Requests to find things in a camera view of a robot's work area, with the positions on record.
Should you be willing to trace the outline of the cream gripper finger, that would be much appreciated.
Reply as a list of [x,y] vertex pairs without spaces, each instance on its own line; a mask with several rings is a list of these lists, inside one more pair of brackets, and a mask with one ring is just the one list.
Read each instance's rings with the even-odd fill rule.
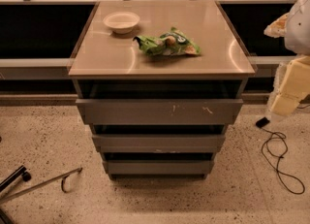
[[283,14],[269,24],[263,33],[271,38],[284,37],[286,34],[286,22],[288,19],[288,14]]
[[280,116],[290,115],[310,94],[310,56],[292,60],[277,90],[271,112]]

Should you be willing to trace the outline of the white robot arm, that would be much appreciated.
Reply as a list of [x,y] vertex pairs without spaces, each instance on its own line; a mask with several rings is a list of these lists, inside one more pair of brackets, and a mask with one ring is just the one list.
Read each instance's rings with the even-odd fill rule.
[[270,103],[272,114],[285,117],[310,94],[310,0],[297,0],[263,33],[272,38],[283,37],[285,48],[297,54],[286,66],[285,74],[276,80],[278,85]]

